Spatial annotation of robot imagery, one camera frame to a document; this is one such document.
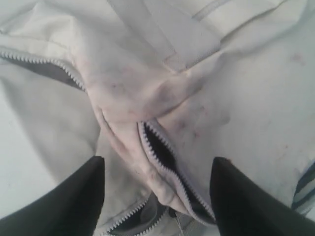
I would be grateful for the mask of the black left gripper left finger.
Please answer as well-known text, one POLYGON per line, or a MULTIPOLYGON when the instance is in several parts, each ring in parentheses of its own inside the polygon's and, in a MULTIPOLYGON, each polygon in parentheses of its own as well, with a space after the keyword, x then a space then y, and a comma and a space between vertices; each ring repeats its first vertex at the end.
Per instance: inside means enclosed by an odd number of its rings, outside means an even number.
POLYGON ((92 236, 105 195, 105 163, 90 158, 55 189, 0 220, 2 236, 92 236))

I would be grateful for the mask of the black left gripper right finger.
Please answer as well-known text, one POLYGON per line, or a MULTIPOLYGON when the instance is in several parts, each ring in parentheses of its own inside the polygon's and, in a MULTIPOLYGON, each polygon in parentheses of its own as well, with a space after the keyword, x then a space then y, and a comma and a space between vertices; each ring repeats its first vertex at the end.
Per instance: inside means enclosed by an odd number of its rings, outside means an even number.
POLYGON ((210 197, 222 236, 313 236, 314 221, 263 191, 228 159, 213 160, 210 197))

